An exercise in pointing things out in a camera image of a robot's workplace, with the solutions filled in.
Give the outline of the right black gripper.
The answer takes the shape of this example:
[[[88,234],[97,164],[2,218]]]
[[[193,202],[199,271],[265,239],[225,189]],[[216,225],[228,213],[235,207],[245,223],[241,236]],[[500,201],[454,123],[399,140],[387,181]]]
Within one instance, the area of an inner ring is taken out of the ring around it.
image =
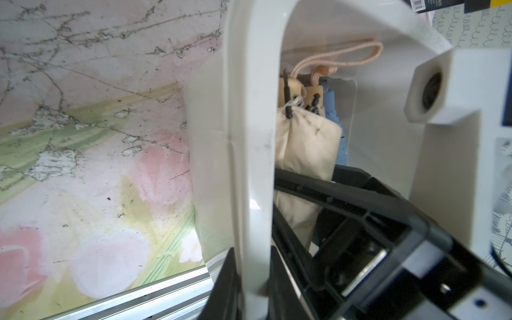
[[[320,208],[310,254],[273,210],[273,237],[314,319],[510,319],[511,280],[370,174],[278,169],[275,189]]]

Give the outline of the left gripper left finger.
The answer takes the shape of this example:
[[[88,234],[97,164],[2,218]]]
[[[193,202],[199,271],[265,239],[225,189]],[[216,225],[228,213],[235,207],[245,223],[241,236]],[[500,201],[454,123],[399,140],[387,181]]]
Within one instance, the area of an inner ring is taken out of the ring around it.
[[[238,294],[239,276],[237,274],[235,250],[230,248],[198,319],[236,320],[239,313]]]

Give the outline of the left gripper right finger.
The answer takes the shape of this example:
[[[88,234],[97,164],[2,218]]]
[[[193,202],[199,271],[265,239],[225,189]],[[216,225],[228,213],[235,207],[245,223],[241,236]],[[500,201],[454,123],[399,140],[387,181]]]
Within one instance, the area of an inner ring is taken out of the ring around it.
[[[275,247],[271,248],[271,268],[268,287],[268,319],[307,320],[311,318],[297,297],[285,265]]]

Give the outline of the beige umbrella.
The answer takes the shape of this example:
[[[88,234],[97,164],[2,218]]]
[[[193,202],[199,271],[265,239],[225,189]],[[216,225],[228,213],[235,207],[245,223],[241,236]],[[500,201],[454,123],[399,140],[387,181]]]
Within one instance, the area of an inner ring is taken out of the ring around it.
[[[321,79],[340,68],[360,67],[376,60],[384,49],[379,41],[316,53],[298,62],[279,79],[275,166],[278,169],[330,181],[337,147],[329,146]]]

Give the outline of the blue umbrella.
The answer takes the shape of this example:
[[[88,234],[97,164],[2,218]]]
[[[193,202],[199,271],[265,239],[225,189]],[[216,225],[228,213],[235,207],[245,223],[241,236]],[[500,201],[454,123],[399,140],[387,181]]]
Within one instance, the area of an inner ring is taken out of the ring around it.
[[[335,92],[329,87],[328,81],[323,80],[320,82],[323,88],[323,108],[325,109],[325,125],[327,126],[327,137],[329,139],[329,146],[337,147],[337,165],[347,165],[347,148],[346,139],[343,125],[339,120],[335,107]]]

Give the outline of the white plastic storage box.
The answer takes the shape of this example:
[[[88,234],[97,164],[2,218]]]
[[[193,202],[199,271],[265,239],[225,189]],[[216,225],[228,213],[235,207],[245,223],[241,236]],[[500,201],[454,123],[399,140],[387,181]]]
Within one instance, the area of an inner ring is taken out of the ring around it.
[[[408,196],[422,130],[403,107],[415,68],[450,49],[405,1],[232,1],[221,51],[190,78],[184,97],[193,203],[203,254],[235,250],[235,311],[269,310],[275,123],[281,64],[367,39],[376,61],[341,71],[337,107],[349,163]]]

